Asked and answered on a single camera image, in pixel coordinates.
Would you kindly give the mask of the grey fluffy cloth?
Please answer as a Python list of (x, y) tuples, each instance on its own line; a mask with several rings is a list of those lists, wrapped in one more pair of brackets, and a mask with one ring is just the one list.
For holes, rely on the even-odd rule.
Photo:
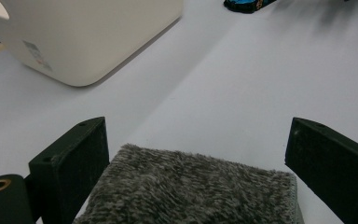
[(180, 151), (125, 145), (74, 224), (304, 224), (296, 177)]

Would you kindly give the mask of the white plastic bin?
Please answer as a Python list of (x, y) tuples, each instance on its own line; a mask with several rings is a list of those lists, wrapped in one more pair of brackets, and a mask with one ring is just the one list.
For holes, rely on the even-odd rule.
[(66, 85), (93, 84), (177, 21), (184, 0), (0, 0), (0, 42)]

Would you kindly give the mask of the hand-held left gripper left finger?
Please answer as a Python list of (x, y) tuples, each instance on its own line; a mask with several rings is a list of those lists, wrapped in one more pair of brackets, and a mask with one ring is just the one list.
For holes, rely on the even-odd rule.
[(75, 125), (29, 162), (33, 216), (71, 224), (108, 164), (105, 118)]

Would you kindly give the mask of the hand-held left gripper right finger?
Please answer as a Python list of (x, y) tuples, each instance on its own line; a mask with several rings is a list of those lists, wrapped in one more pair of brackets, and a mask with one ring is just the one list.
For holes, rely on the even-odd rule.
[(344, 224), (358, 224), (358, 143), (321, 123), (294, 118), (285, 164)]

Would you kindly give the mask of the blue toy car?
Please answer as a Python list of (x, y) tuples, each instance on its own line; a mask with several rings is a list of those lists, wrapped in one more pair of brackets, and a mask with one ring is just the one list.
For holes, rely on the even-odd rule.
[(224, 6), (234, 12), (254, 13), (276, 0), (225, 0)]

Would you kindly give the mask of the white table sheet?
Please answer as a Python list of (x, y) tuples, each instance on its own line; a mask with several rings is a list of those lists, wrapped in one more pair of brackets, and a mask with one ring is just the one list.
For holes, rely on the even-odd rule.
[(127, 143), (284, 168), (293, 118), (358, 143), (358, 0), (276, 0), (253, 14), (186, 0), (171, 29), (104, 80), (73, 88), (0, 51), (0, 175), (80, 121)]

